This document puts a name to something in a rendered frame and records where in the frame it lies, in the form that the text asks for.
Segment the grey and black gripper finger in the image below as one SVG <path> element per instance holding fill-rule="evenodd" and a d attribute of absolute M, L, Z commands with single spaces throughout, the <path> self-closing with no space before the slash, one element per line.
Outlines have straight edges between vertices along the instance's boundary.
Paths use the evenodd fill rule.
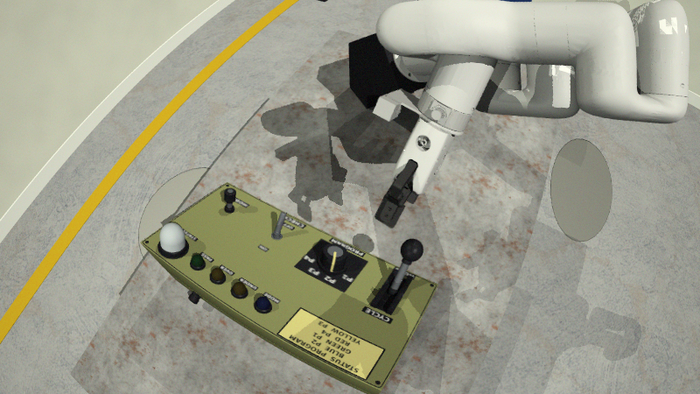
<path fill-rule="evenodd" d="M 418 163 L 411 159 L 404 167 L 402 172 L 399 173 L 400 175 L 398 174 L 399 176 L 396 176 L 398 178 L 394 180 L 391 188 L 389 188 L 387 193 L 384 195 L 381 204 L 374 215 L 376 220 L 382 222 L 390 228 L 393 228 L 396 225 L 405 208 L 404 203 L 413 191 L 413 184 L 410 185 L 407 182 L 417 168 Z M 404 188 L 407 189 L 407 192 L 403 196 Z"/>
<path fill-rule="evenodd" d="M 411 182 L 411 181 L 408 181 L 407 183 L 409 183 L 410 185 L 413 184 L 413 182 Z M 406 188 L 404 188 L 404 189 L 402 190 L 403 195 L 405 195 L 406 191 L 407 191 Z M 409 203 L 411 203 L 411 204 L 414 204 L 415 201 L 416 201 L 416 199 L 417 199 L 417 197 L 418 197 L 418 195 L 419 195 L 419 194 L 417 194 L 416 192 L 412 191 L 411 194 L 409 195 L 409 198 L 407 199 L 407 201 L 408 201 Z"/>

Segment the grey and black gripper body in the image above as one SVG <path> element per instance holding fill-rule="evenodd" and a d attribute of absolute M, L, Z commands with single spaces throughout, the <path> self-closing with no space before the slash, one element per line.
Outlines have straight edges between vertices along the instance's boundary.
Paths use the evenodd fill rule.
<path fill-rule="evenodd" d="M 416 194 L 422 194 L 436 178 L 455 135 L 464 134 L 464 131 L 445 128 L 422 112 L 419 116 L 392 173 L 395 180 L 396 174 L 399 174 L 411 159 L 415 160 L 418 168 L 409 181 L 413 182 L 413 191 Z"/>

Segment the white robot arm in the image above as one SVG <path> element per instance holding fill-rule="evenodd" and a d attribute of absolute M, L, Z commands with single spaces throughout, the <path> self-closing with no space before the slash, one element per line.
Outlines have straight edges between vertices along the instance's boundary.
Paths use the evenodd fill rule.
<path fill-rule="evenodd" d="M 560 119 L 581 108 L 675 123 L 688 107 L 689 26 L 676 0 L 629 12 L 608 2 L 418 0 L 388 7 L 376 35 L 406 78 L 427 82 L 420 99 L 380 96 L 373 113 L 387 121 L 411 109 L 464 131 L 474 110 Z"/>

